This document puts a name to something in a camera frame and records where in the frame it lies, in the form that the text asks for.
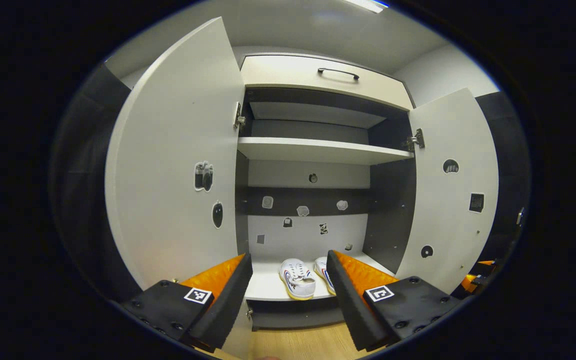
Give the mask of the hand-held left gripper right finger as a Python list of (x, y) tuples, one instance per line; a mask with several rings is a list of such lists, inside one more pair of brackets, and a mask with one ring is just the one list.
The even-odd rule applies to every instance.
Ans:
[(336, 250), (327, 272), (357, 350), (388, 347), (429, 328), (461, 300), (419, 276), (398, 279)]

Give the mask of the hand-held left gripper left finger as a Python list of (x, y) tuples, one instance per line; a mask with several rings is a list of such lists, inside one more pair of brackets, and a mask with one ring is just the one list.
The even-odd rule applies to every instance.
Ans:
[(242, 253), (182, 282), (160, 280), (120, 306), (173, 341), (213, 352), (226, 344), (252, 276), (252, 257)]

